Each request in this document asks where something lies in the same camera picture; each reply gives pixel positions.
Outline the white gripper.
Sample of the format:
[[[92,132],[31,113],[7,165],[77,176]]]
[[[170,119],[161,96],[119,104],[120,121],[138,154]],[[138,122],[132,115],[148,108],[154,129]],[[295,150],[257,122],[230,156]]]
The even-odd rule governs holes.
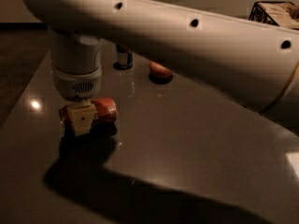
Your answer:
[[[70,74],[52,67],[56,90],[67,101],[91,99],[101,88],[102,69],[97,67],[88,74]],[[75,136],[90,132],[96,108],[91,102],[73,103],[66,107]]]

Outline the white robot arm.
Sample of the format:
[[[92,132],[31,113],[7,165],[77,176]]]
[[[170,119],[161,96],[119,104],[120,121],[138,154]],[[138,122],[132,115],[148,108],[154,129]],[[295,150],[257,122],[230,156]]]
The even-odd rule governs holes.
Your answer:
[[[23,0],[50,32],[53,77],[69,101],[100,89],[107,40],[299,132],[299,33],[152,0]]]

